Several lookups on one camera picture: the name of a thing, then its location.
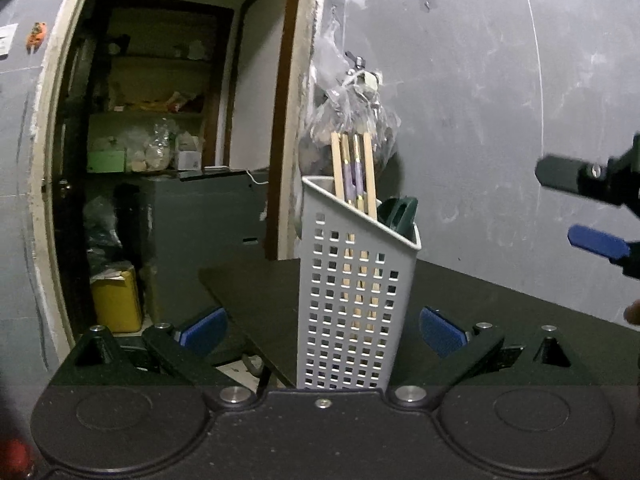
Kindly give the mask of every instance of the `yellow box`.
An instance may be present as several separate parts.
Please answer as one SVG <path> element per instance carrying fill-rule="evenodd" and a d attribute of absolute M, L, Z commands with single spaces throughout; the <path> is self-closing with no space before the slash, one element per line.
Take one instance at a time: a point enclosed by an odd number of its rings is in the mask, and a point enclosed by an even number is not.
<path fill-rule="evenodd" d="M 113 333 L 137 332 L 142 328 L 136 273 L 133 268 L 118 276 L 98 279 L 91 284 L 98 323 Z"/>

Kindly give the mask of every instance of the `white plastic basket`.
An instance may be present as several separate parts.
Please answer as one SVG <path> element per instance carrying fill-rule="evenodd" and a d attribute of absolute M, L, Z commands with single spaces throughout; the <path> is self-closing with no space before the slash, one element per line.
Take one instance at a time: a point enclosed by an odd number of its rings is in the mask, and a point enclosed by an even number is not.
<path fill-rule="evenodd" d="M 407 240 L 302 179 L 298 387 L 386 388 L 414 278 L 420 235 Z"/>

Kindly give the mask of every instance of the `dark tabletop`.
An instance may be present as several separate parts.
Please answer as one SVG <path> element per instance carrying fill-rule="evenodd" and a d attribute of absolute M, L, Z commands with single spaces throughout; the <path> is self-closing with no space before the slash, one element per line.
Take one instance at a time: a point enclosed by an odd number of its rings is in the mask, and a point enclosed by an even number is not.
<path fill-rule="evenodd" d="M 200 281 L 287 386 L 296 383 L 299 273 L 299 260 L 200 271 Z M 465 329 L 493 323 L 506 332 L 505 344 L 525 342 L 543 324 L 556 325 L 600 384 L 638 384 L 640 333 L 422 260 L 416 263 L 391 384 L 421 384 L 438 363 L 418 331 L 424 306 L 455 316 Z"/>

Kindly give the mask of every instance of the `blue pad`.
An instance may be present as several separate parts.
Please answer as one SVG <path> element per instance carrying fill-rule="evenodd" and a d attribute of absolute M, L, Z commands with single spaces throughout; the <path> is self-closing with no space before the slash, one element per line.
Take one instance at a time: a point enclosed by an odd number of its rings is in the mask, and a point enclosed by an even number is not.
<path fill-rule="evenodd" d="M 427 345 L 440 358 L 466 345 L 466 335 L 462 330 L 425 307 L 420 311 L 420 334 Z"/>
<path fill-rule="evenodd" d="M 205 357 L 220 344 L 225 336 L 226 326 L 226 311 L 219 308 L 183 330 L 178 343 L 194 354 Z"/>
<path fill-rule="evenodd" d="M 619 260 L 631 254 L 629 245 L 622 238 L 584 225 L 571 226 L 567 237 L 573 247 L 604 256 L 609 260 Z"/>

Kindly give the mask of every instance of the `basket rim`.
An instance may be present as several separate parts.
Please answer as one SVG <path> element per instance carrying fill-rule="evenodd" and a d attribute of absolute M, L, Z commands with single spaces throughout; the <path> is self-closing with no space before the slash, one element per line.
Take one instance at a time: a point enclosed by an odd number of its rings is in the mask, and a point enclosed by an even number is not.
<path fill-rule="evenodd" d="M 332 182 L 334 180 L 334 178 L 332 176 L 322 176 L 322 175 L 318 175 L 318 176 L 303 176 L 302 177 L 302 183 L 305 186 L 308 186 L 311 189 L 313 189 L 315 192 L 318 192 L 318 193 L 324 195 L 325 197 L 331 199 L 338 206 L 343 208 L 345 211 L 348 211 L 350 214 L 354 214 L 354 215 L 360 216 L 360 218 L 362 218 L 363 220 L 366 220 L 367 222 L 369 222 L 369 224 L 371 224 L 371 226 L 374 229 L 381 230 L 382 232 L 384 232 L 387 235 L 395 238 L 399 242 L 402 242 L 408 248 L 411 248 L 414 251 L 420 251 L 422 249 L 422 243 L 420 241 L 420 233 L 418 231 L 418 226 L 415 224 L 415 222 L 414 222 L 415 243 L 413 243 L 411 240 L 408 240 L 407 238 L 405 238 L 405 237 L 399 235 L 398 233 L 396 233 L 395 231 L 392 231 L 391 229 L 389 229 L 384 224 L 381 224 L 380 222 L 375 221 L 369 215 L 364 214 L 362 211 L 354 208 L 353 206 L 350 206 L 346 202 L 338 200 L 335 197 L 335 195 L 333 195 L 332 193 L 329 193 L 327 190 L 325 190 L 322 187 L 318 186 L 318 184 L 316 184 L 314 182 L 314 180 L 331 181 Z"/>

